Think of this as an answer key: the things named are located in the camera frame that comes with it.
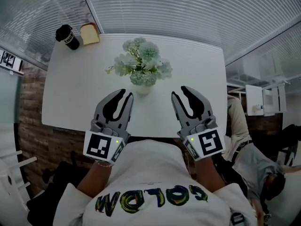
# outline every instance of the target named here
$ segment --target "chair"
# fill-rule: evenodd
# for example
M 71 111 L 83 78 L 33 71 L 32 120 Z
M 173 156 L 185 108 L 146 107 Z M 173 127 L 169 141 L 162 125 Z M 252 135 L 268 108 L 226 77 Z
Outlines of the chair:
M 27 182 L 27 183 L 22 182 L 22 183 L 17 184 L 15 179 L 12 176 L 12 170 L 15 170 L 17 168 L 20 168 L 31 162 L 36 161 L 37 157 L 29 158 L 27 160 L 21 161 L 14 165 L 7 165 L 3 161 L 3 159 L 5 159 L 5 158 L 20 155 L 20 154 L 22 154 L 22 151 L 17 151 L 17 152 L 13 152 L 10 154 L 0 156 L 0 182 L 2 183 L 4 190 L 9 194 L 9 196 L 14 198 L 15 201 L 19 201 L 23 205 L 25 210 L 28 210 L 20 191 L 23 188 L 26 188 L 27 186 L 29 186 L 30 182 Z

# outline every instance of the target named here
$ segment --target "black hair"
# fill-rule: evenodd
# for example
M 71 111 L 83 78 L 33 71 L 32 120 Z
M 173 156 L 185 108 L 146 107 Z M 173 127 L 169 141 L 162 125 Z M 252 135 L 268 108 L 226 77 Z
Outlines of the black hair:
M 272 184 L 269 186 L 269 189 L 266 191 L 265 198 L 271 200 L 272 198 L 278 196 L 285 185 L 285 177 L 281 173 L 277 173 L 277 177 L 274 178 Z

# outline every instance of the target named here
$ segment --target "white t-shirt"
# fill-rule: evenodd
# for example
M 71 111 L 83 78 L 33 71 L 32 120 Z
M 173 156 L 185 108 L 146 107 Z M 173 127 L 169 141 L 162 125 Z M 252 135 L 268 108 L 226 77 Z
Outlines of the white t-shirt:
M 211 193 L 190 177 L 179 148 L 145 140 L 125 147 L 95 198 L 68 184 L 53 225 L 229 226 L 233 211 L 256 225 L 237 184 Z

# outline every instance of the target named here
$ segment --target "green flowers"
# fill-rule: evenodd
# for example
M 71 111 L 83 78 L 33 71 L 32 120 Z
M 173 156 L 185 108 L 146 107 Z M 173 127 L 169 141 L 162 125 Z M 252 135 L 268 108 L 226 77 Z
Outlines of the green flowers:
M 112 70 L 119 76 L 130 74 L 130 80 L 134 85 L 153 86 L 157 79 L 171 78 L 172 68 L 168 61 L 161 61 L 159 48 L 145 38 L 135 38 L 123 44 L 126 55 L 120 54 L 114 59 Z

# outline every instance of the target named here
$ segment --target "flower vase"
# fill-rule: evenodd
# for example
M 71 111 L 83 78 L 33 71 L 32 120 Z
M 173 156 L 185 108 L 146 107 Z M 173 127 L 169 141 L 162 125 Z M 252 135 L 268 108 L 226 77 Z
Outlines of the flower vase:
M 137 94 L 145 96 L 151 92 L 152 86 L 134 85 Z

